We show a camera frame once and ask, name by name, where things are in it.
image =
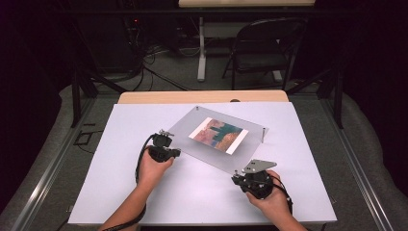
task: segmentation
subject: table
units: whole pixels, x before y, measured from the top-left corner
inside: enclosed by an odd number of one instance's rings
[[[232,99],[241,102],[229,103]],[[293,215],[301,222],[337,220],[286,93],[222,90],[123,93],[93,156],[69,223],[104,222],[136,185],[135,166],[145,139],[161,128],[167,129],[195,105],[266,123],[269,131],[253,159],[278,163],[274,169],[293,199]],[[289,139],[293,140],[288,145],[285,141]],[[232,183],[230,174],[184,152],[150,195],[146,215],[140,222],[141,225],[268,223]]]
[[[315,0],[180,0],[180,8],[249,8],[249,7],[312,7]],[[233,38],[247,23],[204,23],[199,18],[200,57],[197,81],[205,80],[206,54],[204,38]]]

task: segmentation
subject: human hand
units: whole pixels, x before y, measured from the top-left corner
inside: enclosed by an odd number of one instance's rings
[[[162,179],[165,171],[171,167],[173,161],[174,157],[171,157],[166,162],[158,163],[152,159],[148,153],[148,148],[146,148],[140,161],[138,187],[151,193]]]
[[[280,180],[280,176],[272,171],[267,170],[267,173]],[[281,183],[273,178],[273,184],[281,186]],[[265,217],[267,217],[279,230],[306,230],[292,216],[286,195],[279,189],[274,188],[272,193],[265,199],[257,199],[250,192],[246,193],[249,202],[259,208]]]

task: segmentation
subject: colorful image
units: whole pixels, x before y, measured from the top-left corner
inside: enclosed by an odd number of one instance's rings
[[[207,117],[189,137],[220,151],[233,154],[247,133],[247,130]]]

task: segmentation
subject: white table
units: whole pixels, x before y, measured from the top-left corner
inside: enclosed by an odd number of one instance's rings
[[[245,91],[221,91],[220,101],[229,95],[243,100]],[[252,90],[268,94],[279,90]],[[150,94],[153,97],[160,93]],[[89,173],[74,206],[69,223],[103,223],[135,187],[135,168],[144,141],[160,129],[170,128],[192,107],[200,105],[214,111],[263,124],[269,128],[253,159],[273,161],[274,168],[293,199],[293,215],[301,222],[337,220],[322,184],[309,145],[304,137],[292,103],[258,101],[240,103],[202,103],[216,99],[217,91],[166,93],[161,104],[115,105],[105,132],[94,154]],[[166,98],[181,101],[198,98],[200,103],[171,104]],[[252,206],[231,175],[194,157],[181,153],[147,202],[142,225],[248,225],[268,224],[262,213]]]
[[[315,0],[180,0],[180,8],[237,8],[237,7],[312,7]],[[204,38],[234,38],[247,23],[204,23],[199,18],[200,57],[197,81],[205,80],[206,54]]]

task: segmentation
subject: black chair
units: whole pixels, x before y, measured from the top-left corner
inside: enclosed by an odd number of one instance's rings
[[[282,90],[285,89],[294,52],[301,41],[306,21],[300,18],[263,19],[244,26],[237,34],[222,78],[232,61],[232,86],[236,72],[240,74],[285,70]]]

